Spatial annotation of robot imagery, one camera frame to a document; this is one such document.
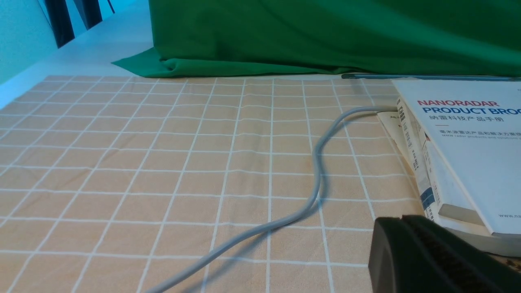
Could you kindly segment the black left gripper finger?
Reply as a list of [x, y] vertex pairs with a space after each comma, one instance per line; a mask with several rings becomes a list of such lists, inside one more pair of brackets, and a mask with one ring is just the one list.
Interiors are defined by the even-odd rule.
[[519, 293], [520, 272], [417, 215], [379, 217], [368, 262], [374, 293]]

